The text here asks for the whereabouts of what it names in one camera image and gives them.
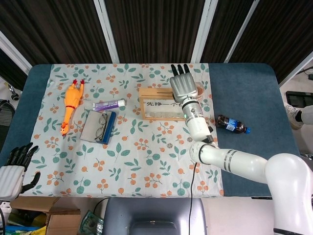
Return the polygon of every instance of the bottle label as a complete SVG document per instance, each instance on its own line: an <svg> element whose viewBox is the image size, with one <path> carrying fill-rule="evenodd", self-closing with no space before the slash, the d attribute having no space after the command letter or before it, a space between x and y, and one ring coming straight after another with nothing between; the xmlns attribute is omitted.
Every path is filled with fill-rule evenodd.
<svg viewBox="0 0 313 235"><path fill-rule="evenodd" d="M236 126L237 126L237 121L235 119L230 118L226 129L230 131L234 131Z"/></svg>

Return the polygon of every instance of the chair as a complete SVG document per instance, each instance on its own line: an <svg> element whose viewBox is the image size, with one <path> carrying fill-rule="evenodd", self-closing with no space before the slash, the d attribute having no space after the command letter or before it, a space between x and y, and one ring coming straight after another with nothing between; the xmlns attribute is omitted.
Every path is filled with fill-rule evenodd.
<svg viewBox="0 0 313 235"><path fill-rule="evenodd" d="M103 235L188 235L190 198L110 198ZM202 200L194 198L191 234L206 235Z"/></svg>

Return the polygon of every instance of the black device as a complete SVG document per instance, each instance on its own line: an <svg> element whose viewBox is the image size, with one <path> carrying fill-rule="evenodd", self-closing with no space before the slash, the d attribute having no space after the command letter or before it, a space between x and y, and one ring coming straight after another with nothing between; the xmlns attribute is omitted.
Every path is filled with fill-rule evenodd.
<svg viewBox="0 0 313 235"><path fill-rule="evenodd" d="M11 95L12 100L15 100L15 101L19 100L20 99L19 95L15 92L14 88L10 84L8 84L8 88L10 92L12 93Z"/></svg>
<svg viewBox="0 0 313 235"><path fill-rule="evenodd" d="M304 108L313 105L313 93L311 92L286 92L288 104L296 108Z"/></svg>

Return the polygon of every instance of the wooden frame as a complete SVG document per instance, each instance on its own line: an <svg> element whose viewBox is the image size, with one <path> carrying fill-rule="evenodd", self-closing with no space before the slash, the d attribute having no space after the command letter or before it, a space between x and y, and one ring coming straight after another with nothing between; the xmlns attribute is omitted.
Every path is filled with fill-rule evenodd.
<svg viewBox="0 0 313 235"><path fill-rule="evenodd" d="M144 100L170 100L172 104L179 106L181 117L147 117L145 112ZM171 88L140 88L139 89L139 102L144 120L171 120L171 121L184 121L183 112L180 104L175 103L173 98L173 91Z"/></svg>

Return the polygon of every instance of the wooden box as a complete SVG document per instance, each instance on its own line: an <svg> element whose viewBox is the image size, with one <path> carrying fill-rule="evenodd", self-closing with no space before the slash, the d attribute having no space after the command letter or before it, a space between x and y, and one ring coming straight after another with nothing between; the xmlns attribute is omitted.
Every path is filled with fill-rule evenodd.
<svg viewBox="0 0 313 235"><path fill-rule="evenodd" d="M181 104L174 101L171 88L140 88L139 102L145 120L184 121Z"/></svg>

